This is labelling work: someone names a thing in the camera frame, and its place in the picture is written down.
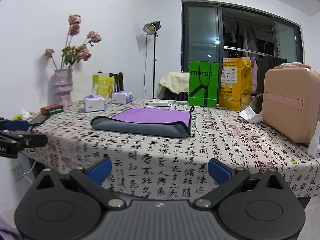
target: tablecloth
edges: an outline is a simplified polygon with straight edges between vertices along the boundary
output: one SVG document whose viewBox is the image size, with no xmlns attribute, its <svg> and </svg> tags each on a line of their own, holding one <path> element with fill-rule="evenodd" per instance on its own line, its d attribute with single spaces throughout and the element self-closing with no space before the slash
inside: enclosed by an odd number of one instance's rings
<svg viewBox="0 0 320 240">
<path fill-rule="evenodd" d="M 143 106 L 142 99 L 127 105 L 106 104 L 103 112 L 86 113 L 82 101 L 66 107 L 34 128 L 45 133 L 48 145 L 24 153 L 47 166 L 67 173 L 76 166 L 90 167 L 108 154 L 112 174 L 104 188 L 156 199 L 190 199 L 218 185 L 209 176 L 207 163 L 216 158 L 251 173 L 278 169 L 296 196 L 320 193 L 320 157 L 311 158 L 301 144 L 264 124 L 250 124 L 238 112 L 224 108 L 195 107 L 191 135 L 166 138 L 93 130 L 97 115 L 112 117 Z M 189 110 L 186 102 L 170 109 Z"/>
</svg>

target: metal screw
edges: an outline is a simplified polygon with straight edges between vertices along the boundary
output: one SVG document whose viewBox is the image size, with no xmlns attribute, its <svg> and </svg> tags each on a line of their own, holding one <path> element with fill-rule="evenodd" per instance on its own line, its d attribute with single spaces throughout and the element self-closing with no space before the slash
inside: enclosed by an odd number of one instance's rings
<svg viewBox="0 0 320 240">
<path fill-rule="evenodd" d="M 120 198 L 114 198 L 108 201 L 110 207 L 122 207 L 124 206 L 124 201 Z"/>
<path fill-rule="evenodd" d="M 196 201 L 196 206 L 198 207 L 208 207 L 211 205 L 211 201 L 209 199 L 200 198 Z"/>
</svg>

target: tripod pole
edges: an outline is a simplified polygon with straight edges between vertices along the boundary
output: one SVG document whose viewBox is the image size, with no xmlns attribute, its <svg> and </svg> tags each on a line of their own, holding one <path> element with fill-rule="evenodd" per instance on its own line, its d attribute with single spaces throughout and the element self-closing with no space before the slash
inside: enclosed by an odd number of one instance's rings
<svg viewBox="0 0 320 240">
<path fill-rule="evenodd" d="M 157 33 L 155 33 L 155 44 L 153 47 L 153 89 L 152 89 L 152 99 L 156 99 L 155 98 L 155 73 L 156 73 L 156 37 L 157 37 Z"/>
</svg>

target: suitcase strap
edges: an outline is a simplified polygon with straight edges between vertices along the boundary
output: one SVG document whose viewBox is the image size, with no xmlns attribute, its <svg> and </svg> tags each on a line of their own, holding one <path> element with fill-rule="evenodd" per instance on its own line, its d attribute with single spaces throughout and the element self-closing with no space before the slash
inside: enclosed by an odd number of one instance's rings
<svg viewBox="0 0 320 240">
<path fill-rule="evenodd" d="M 297 110 L 302 111 L 303 101 L 299 99 L 284 97 L 280 95 L 274 95 L 268 92 L 264 93 L 264 99 L 271 100 L 277 103 L 285 104 L 287 106 L 292 106 L 297 108 Z"/>
</svg>

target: bouquet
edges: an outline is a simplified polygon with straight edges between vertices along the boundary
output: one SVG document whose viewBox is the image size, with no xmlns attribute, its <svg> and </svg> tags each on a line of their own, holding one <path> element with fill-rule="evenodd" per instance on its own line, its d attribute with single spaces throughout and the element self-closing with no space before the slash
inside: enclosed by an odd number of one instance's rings
<svg viewBox="0 0 320 240">
<path fill-rule="evenodd" d="M 89 32 L 87 38 L 80 46 L 71 46 L 71 41 L 73 36 L 78 35 L 80 32 L 80 23 L 81 16 L 78 14 L 69 15 L 69 30 L 67 34 L 66 43 L 62 51 L 62 59 L 60 68 L 72 68 L 74 63 L 79 63 L 80 60 L 87 61 L 91 57 L 91 53 L 87 48 L 87 45 L 90 44 L 93 47 L 93 43 L 98 43 L 101 41 L 101 37 L 97 32 Z M 53 49 L 46 49 L 45 55 L 48 59 L 52 58 L 54 66 L 57 68 L 57 65 L 53 59 L 53 54 L 55 51 Z"/>
</svg>

